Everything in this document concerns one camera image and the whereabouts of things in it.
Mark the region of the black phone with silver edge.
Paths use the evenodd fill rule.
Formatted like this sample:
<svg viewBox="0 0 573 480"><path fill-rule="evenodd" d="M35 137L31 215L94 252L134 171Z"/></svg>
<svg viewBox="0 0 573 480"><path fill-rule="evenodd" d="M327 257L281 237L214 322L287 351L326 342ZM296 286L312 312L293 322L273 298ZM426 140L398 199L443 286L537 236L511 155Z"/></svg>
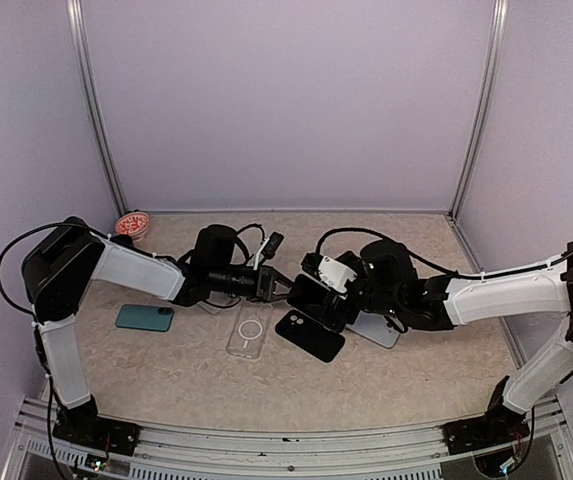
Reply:
<svg viewBox="0 0 573 480"><path fill-rule="evenodd" d="M286 302L336 333L341 333L347 324L353 324L359 314L359 310L337 292L327 289L305 274L295 278Z"/></svg>

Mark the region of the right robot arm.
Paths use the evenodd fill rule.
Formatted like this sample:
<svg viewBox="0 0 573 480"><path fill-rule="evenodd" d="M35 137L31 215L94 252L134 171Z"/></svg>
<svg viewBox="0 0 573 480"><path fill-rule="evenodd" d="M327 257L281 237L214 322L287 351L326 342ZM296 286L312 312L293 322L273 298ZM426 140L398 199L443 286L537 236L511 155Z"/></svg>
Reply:
<svg viewBox="0 0 573 480"><path fill-rule="evenodd" d="M497 444L544 393L573 374L573 242L542 263L476 275L438 268L422 279L412 264L416 257L388 238L338 259L319 250L306 254L303 270L328 291L313 316L341 330L363 311L384 317L399 332L439 332L494 317L563 314L555 334L495 387L477 433Z"/></svg>

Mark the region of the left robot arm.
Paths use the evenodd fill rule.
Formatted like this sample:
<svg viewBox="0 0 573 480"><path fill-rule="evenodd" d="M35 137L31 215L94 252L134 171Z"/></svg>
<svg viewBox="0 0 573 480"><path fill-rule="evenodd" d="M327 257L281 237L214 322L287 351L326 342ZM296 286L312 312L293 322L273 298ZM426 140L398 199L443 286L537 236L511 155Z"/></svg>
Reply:
<svg viewBox="0 0 573 480"><path fill-rule="evenodd" d="M192 307L212 293L259 303L290 298L294 283L266 264L283 238L260 246L260 259L233 263L242 246L238 230L221 224L199 231L178 259L145 252L70 217L53 227L24 259L21 274L34 318L37 345L68 430L87 445L99 443L106 424L86 382L76 339L76 315L94 282L105 282Z"/></svg>

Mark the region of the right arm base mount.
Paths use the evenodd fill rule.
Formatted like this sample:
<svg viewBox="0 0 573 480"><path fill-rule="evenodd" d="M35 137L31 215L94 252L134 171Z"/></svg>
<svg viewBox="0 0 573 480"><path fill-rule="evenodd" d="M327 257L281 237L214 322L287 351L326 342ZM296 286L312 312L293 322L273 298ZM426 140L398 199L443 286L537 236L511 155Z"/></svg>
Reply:
<svg viewBox="0 0 573 480"><path fill-rule="evenodd" d="M524 415L511 418L482 415L448 422L442 431L450 455L490 448L530 435Z"/></svg>

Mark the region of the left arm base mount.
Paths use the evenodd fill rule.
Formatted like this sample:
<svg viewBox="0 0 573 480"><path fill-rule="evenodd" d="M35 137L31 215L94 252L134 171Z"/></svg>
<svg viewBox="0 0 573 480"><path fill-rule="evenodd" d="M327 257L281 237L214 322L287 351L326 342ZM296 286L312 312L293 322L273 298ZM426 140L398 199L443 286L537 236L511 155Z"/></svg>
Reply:
<svg viewBox="0 0 573 480"><path fill-rule="evenodd" d="M135 423L97 416L58 420L53 436L74 445L131 457L140 431L141 427Z"/></svg>

